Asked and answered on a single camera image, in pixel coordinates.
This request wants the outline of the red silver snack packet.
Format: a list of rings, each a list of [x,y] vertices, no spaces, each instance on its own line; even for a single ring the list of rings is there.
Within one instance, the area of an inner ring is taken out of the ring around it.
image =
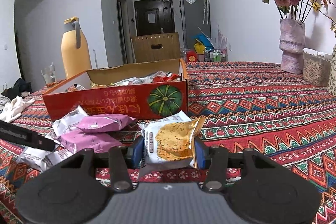
[[[166,73],[166,72],[157,72],[153,76],[154,83],[162,83],[162,82],[171,82],[171,81],[180,81],[181,76],[174,73]]]

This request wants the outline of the pink snack packet upper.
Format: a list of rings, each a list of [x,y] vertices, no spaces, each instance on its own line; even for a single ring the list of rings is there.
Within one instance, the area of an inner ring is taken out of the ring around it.
[[[84,133],[104,133],[120,131],[136,121],[136,118],[123,114],[98,114],[84,117],[76,128]]]

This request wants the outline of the grey refrigerator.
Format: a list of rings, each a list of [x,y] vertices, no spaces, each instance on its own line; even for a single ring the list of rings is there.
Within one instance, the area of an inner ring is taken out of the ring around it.
[[[196,42],[195,36],[204,32],[211,38],[211,22],[205,20],[204,16],[205,0],[180,0],[182,30],[183,30],[183,46],[193,49]]]

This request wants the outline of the red gift box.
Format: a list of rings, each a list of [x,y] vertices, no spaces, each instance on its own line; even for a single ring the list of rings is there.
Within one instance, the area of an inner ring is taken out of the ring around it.
[[[198,54],[195,53],[194,51],[188,51],[186,52],[186,62],[187,63],[194,63],[198,62]]]

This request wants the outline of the white cloth gloves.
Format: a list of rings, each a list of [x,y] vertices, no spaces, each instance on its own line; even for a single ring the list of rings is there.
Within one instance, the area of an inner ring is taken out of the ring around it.
[[[0,120],[11,123],[18,119],[22,112],[35,102],[35,98],[29,100],[23,99],[20,96],[14,98],[11,102],[7,102],[1,112]]]

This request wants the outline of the dark entrance door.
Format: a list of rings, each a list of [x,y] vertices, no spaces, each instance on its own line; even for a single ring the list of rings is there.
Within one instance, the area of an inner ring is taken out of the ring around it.
[[[138,36],[175,32],[173,0],[141,0],[134,2]]]

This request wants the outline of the pink snack packet lower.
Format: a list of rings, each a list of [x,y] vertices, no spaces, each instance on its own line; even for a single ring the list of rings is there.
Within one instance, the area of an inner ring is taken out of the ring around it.
[[[108,152],[111,147],[121,146],[122,143],[107,133],[84,133],[80,130],[73,130],[60,135],[57,140],[60,144],[72,153],[83,149],[93,149],[95,153]]]

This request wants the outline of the yellow cracker snack packet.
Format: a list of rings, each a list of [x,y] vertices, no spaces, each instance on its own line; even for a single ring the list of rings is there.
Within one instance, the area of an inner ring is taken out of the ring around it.
[[[196,167],[195,137],[199,135],[205,118],[182,121],[157,121],[142,129],[144,137],[143,163],[140,171]]]

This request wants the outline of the black chair with clothes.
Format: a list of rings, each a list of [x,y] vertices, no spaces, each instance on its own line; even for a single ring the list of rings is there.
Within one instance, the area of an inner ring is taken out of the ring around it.
[[[12,88],[5,89],[1,92],[1,95],[13,100],[17,96],[25,98],[27,95],[23,96],[22,94],[26,92],[30,94],[33,92],[31,83],[26,82],[24,79],[17,79],[14,86]]]

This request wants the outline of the yellow thermos jug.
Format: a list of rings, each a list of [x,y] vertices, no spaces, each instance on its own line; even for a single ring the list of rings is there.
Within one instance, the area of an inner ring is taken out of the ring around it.
[[[67,79],[92,69],[88,43],[76,16],[64,21],[61,53]]]

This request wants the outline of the wooden chair back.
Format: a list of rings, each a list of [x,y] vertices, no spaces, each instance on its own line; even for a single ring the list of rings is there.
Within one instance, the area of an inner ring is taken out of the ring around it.
[[[137,63],[179,59],[181,48],[177,32],[131,38]]]

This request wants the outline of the orange cardboard pumpkin box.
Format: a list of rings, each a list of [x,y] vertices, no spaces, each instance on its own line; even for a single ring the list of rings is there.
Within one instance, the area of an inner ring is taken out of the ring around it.
[[[174,73],[181,80],[154,83],[157,72]],[[78,106],[89,115],[114,113],[159,119],[187,112],[187,70],[182,59],[92,69],[55,85],[42,97],[53,121]]]

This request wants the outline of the pink snack packet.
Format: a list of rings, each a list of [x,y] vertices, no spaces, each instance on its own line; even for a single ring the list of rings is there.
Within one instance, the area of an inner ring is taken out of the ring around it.
[[[121,146],[122,143],[107,133],[84,133],[80,130],[73,130],[60,135],[57,140],[60,144],[72,153],[83,149],[93,149],[95,153],[108,152],[111,147]]]
[[[76,128],[84,133],[104,133],[120,131],[136,121],[136,118],[123,114],[98,114],[84,117]]]

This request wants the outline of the clear container with seeds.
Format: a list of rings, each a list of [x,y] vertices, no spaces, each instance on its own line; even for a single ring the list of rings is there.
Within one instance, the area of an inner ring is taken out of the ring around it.
[[[331,55],[309,48],[303,49],[303,79],[319,87],[327,87]]]

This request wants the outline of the patterned red tablecloth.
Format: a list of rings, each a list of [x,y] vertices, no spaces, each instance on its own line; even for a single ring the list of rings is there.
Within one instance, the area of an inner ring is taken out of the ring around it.
[[[207,117],[201,138],[208,146],[230,152],[254,148],[314,184],[322,193],[313,223],[335,223],[335,97],[280,65],[254,62],[188,63],[189,113]],[[36,89],[14,124],[46,135],[52,121]],[[22,223],[15,208],[17,190],[39,171],[17,163],[24,148],[1,140],[1,217]],[[133,185],[141,182],[203,183],[207,171],[175,169],[139,178],[128,170]]]

